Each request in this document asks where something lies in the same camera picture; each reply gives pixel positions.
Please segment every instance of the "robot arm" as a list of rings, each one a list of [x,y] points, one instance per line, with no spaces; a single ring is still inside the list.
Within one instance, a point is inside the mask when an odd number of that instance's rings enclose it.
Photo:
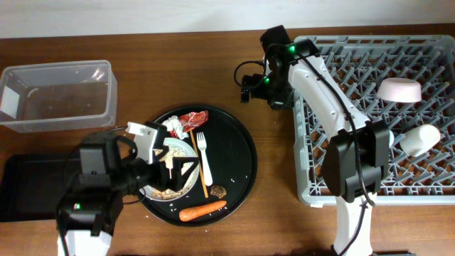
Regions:
[[[360,159],[361,180],[374,200],[387,173],[389,129],[383,122],[372,123],[352,104],[328,74],[318,48],[310,40],[292,43],[284,27],[278,26],[261,36],[261,44],[264,63],[269,63],[264,67],[267,76],[243,77],[242,102],[248,102],[250,97],[260,98],[267,100],[274,110],[291,108],[294,103],[287,100],[293,99],[289,95],[294,90],[300,93],[329,140],[321,171],[328,189],[336,197],[338,229],[333,253],[370,255],[372,207],[366,204],[355,161]],[[352,117],[355,130],[347,114]],[[359,141],[359,155],[354,149],[354,136]]]
[[[60,256],[106,255],[123,209],[123,196],[136,195],[148,185],[159,191],[179,191],[196,168],[198,159],[194,157],[173,158],[171,173],[164,162],[157,161],[168,152],[163,146],[165,127],[129,123],[127,131],[136,135],[134,142],[106,131],[90,134],[80,144],[82,170],[71,178],[56,209]],[[132,148],[123,159],[120,142]],[[163,151],[154,156],[153,149]],[[181,168],[188,162],[193,164],[182,175]]]

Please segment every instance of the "black plate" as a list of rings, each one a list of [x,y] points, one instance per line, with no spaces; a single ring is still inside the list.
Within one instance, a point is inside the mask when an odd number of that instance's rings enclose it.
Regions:
[[[178,217],[180,210],[220,200],[218,197],[210,195],[210,187],[207,187],[208,198],[204,197],[200,178],[194,187],[179,199],[158,202],[145,198],[142,202],[145,207],[153,215],[170,224],[197,227],[222,220],[242,205],[255,184],[257,175],[255,144],[243,124],[231,114],[217,107],[191,105],[167,112],[155,122],[162,123],[173,115],[179,117],[189,112],[203,110],[208,110],[208,121],[193,130],[194,137],[196,139],[197,132],[204,132],[207,141],[206,154],[213,177],[213,185],[226,188],[227,195],[221,200],[226,200],[227,204],[225,208],[217,210],[211,215],[207,214],[188,222],[180,221]],[[184,141],[193,148],[191,138],[186,138]]]

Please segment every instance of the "white plastic fork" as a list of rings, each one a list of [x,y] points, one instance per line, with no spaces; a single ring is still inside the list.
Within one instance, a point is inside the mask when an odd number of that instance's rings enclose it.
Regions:
[[[198,132],[197,137],[198,149],[200,150],[200,155],[202,156],[202,171],[204,173],[204,182],[206,186],[212,186],[212,174],[210,172],[210,167],[208,166],[207,155],[205,154],[205,150],[207,149],[207,142],[205,141],[203,132]]]

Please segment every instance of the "carrot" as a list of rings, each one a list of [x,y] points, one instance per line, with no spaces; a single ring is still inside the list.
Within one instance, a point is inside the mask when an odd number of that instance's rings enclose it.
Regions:
[[[190,221],[202,215],[212,213],[219,208],[222,208],[226,205],[226,201],[218,201],[214,203],[209,203],[204,206],[197,206],[192,208],[183,209],[180,211],[178,216],[181,221]]]

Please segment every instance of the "plastic dish rack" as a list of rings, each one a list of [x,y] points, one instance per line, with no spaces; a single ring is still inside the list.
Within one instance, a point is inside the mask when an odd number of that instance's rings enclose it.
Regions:
[[[450,36],[299,36],[321,51],[328,71],[353,104],[372,121],[385,120],[395,135],[387,178],[378,205],[455,204],[455,40]],[[377,98],[385,78],[410,78],[422,85],[415,104]],[[321,176],[328,144],[321,123],[294,93],[294,158],[299,199],[313,207],[335,205]],[[412,157],[399,142],[404,132],[433,124],[441,141],[426,154]]]

